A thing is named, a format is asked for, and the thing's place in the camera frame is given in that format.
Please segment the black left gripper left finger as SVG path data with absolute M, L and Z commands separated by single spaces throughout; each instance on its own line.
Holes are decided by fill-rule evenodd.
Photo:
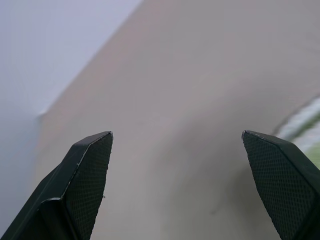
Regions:
M 88 240 L 104 198 L 110 131 L 74 143 L 35 188 L 3 240 Z

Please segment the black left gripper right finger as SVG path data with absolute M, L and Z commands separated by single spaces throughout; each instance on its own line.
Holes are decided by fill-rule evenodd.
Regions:
M 282 240 L 320 238 L 320 170 L 293 143 L 245 130 L 257 192 Z

